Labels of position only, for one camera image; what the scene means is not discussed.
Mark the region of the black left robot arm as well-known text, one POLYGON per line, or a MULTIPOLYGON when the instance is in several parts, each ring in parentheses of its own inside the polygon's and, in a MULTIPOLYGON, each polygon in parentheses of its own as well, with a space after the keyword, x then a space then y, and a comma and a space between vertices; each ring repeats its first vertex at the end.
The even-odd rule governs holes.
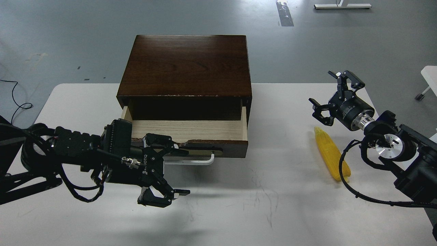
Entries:
POLYGON ((133 124, 115 119, 101 136, 48 128, 37 123, 18 128, 1 121, 1 204, 65 184, 72 196, 90 203, 104 191, 105 183, 142 187, 138 204, 166 207, 177 195, 164 179, 164 156, 188 151, 176 149, 172 137, 148 133, 144 147, 131 143, 133 124))

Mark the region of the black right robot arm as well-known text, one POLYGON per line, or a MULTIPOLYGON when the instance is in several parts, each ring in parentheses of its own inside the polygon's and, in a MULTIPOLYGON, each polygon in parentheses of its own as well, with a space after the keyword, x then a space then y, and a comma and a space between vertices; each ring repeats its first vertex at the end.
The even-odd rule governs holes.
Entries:
POLYGON ((362 160, 375 169, 390 171, 396 177, 394 186, 411 199, 409 202, 383 201, 359 193, 348 185, 340 172, 345 187, 356 198, 368 202, 398 207, 436 209, 436 143, 406 125, 396 126, 395 114, 384 111, 374 119, 375 110, 356 93, 365 87, 354 73, 345 70, 329 75, 337 80, 337 91, 327 104, 315 99, 312 116, 326 126, 338 120, 348 130, 362 130, 364 138, 353 140, 340 156, 339 171, 348 150, 359 145, 362 160))

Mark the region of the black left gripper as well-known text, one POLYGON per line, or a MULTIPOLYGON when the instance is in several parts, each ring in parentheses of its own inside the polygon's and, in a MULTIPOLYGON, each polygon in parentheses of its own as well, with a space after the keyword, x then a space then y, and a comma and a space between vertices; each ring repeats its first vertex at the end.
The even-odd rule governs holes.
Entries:
POLYGON ((115 152, 120 160, 109 165, 110 183, 142 187, 137 203, 143 206, 164 208, 179 196, 191 194, 190 190, 174 189, 164 179, 164 156, 188 156, 189 151, 175 148, 172 137, 147 133, 145 147, 130 146, 115 152))

